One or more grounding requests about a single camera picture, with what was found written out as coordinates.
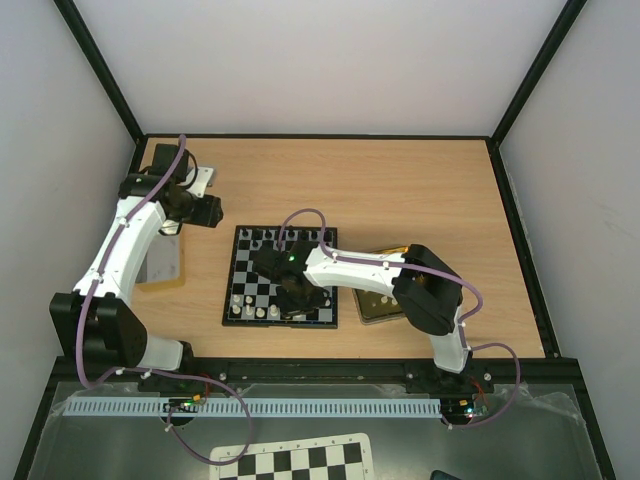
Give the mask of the black silver chess board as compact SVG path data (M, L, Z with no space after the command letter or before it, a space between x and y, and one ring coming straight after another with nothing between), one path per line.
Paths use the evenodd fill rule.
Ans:
M253 257L259 248L266 245L277 246L280 227L278 225L238 225L232 247L228 275L227 293L221 323L225 327L290 327L335 329L338 327L338 290L329 289L330 307L321 307L308 315L285 318L280 310L277 317L270 315L270 306L276 305L276 288L268 279L256 274L253 269ZM244 313L245 297L251 296L254 315L247 317ZM232 306L238 305L242 311L234 315ZM263 308L265 316L256 317L256 309Z

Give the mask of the silver gold tin lid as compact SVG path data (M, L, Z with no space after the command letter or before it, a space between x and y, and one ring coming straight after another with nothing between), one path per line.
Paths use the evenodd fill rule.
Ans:
M136 287L144 292L183 286L186 281L183 233L157 234L143 259Z

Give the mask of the gold tin with pieces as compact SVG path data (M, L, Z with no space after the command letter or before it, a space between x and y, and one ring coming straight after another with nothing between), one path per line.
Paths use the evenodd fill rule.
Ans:
M357 289L353 290L353 296L360 322L365 326L404 317L396 300L389 296Z

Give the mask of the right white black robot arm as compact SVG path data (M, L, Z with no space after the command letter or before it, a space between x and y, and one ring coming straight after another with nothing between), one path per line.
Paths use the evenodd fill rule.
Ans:
M323 307L333 287L373 292L398 303L434 352L436 379L460 390L471 379L469 350L460 326L463 280L424 246L401 253L361 253L297 241L288 251L261 246L253 271L276 285L276 305L287 316Z

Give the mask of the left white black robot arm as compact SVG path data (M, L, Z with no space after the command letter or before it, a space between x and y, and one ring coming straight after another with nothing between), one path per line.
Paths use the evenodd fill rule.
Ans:
M93 389L112 375L144 378L188 369L187 341L151 334L132 310L132 295L150 246L177 236L183 225L216 227L220 198L207 194L215 170L201 167L187 139L157 145L152 162L119 186L112 224L91 266L69 293L53 296L49 312L66 358L81 385Z

